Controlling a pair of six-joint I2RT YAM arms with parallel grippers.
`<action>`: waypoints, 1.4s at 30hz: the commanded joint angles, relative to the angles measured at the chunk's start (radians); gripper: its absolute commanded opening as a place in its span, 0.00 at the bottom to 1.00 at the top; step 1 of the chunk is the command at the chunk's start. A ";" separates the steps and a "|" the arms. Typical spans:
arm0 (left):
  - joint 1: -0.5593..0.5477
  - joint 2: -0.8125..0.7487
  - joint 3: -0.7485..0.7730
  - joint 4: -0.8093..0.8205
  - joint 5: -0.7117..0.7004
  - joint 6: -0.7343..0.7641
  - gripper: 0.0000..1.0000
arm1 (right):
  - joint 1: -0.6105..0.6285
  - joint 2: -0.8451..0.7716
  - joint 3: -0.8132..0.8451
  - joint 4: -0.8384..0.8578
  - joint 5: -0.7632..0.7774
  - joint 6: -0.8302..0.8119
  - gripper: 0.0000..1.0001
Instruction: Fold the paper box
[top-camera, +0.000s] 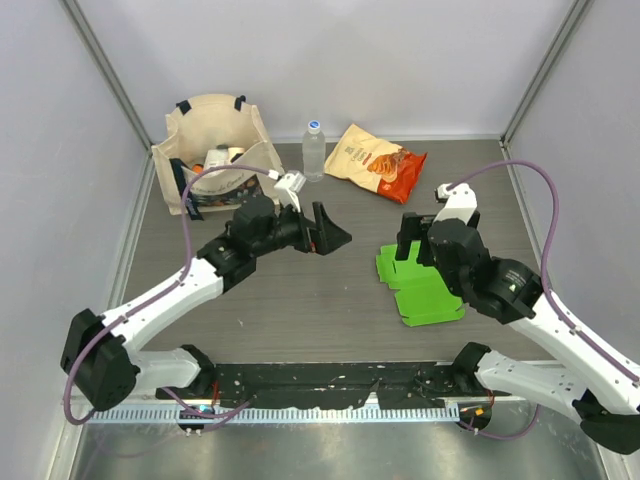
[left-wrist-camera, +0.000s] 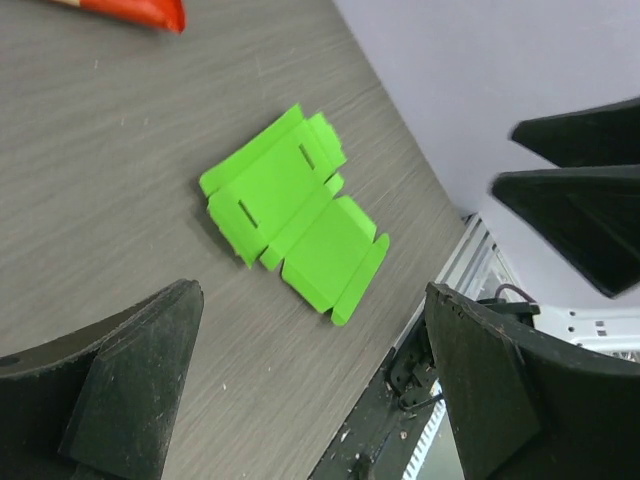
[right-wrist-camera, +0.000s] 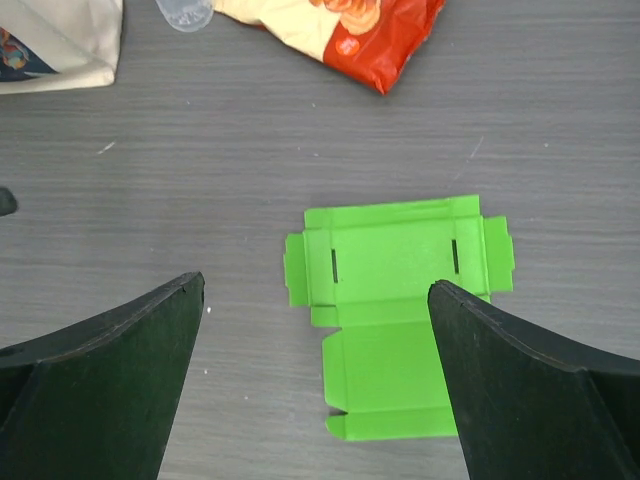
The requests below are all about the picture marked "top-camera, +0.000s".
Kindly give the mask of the green paper box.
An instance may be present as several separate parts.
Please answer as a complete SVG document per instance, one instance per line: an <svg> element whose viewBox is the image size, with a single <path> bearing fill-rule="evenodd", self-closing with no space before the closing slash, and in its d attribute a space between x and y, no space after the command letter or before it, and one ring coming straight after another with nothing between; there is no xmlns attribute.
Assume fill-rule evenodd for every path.
<svg viewBox="0 0 640 480"><path fill-rule="evenodd" d="M375 260L379 280L394 292L403 323L418 327L462 319L462 300L450 293L434 267L416 262L419 247L420 243L414 241L408 259L397 261L397 245L384 245Z"/></svg>

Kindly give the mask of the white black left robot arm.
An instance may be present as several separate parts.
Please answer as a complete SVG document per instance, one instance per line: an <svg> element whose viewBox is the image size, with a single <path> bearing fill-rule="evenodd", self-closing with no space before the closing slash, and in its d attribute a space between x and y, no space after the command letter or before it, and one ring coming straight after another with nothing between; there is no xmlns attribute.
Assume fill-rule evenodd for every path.
<svg viewBox="0 0 640 480"><path fill-rule="evenodd" d="M322 203L314 203L313 213L313 219L307 219L293 206L276 209L264 196L250 199L234 212L221 235L161 284L102 314L79 312L67 335L62 369L97 412L143 390L166 387L181 399L210 394L214 366L202 351L183 345L152 352L145 345L253 274L259 257L287 247L328 255L351 241Z"/></svg>

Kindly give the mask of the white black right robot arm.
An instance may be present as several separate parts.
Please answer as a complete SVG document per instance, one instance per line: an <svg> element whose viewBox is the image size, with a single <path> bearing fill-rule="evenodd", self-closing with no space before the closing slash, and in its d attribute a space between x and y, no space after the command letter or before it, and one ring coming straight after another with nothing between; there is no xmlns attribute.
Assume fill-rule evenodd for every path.
<svg viewBox="0 0 640 480"><path fill-rule="evenodd" d="M533 340L562 364L550 372L477 342L454 360L451 380L465 395L481 388L524 397L576 422L602 447L621 455L639 450L639 367L593 334L525 264L491 255L477 230L479 216L439 220L406 213L396 258L413 243L417 263L433 267L447 289L478 313Z"/></svg>

